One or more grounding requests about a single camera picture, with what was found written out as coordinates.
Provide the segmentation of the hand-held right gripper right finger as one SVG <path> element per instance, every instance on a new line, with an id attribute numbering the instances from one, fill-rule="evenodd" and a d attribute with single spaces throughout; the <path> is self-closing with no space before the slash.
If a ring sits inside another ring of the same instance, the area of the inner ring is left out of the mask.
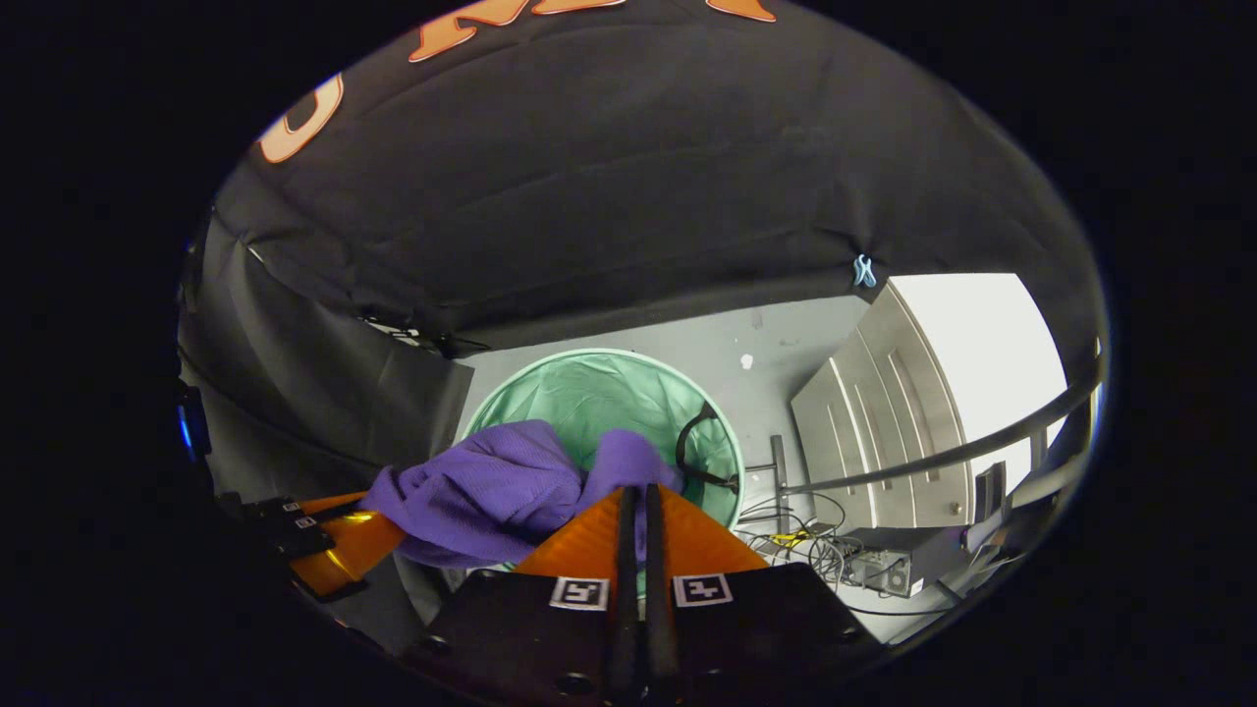
<path id="1" fill-rule="evenodd" d="M 650 486 L 644 509 L 646 706 L 799 706 L 879 662 L 815 569 L 771 567 L 666 488 Z"/>

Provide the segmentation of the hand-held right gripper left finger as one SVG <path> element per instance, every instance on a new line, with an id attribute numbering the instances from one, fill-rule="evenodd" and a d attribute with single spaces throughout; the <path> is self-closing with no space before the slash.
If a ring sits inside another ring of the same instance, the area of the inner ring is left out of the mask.
<path id="1" fill-rule="evenodd" d="M 634 706 L 639 502 L 616 489 L 517 569 L 471 572 L 405 665 L 479 704 Z"/>

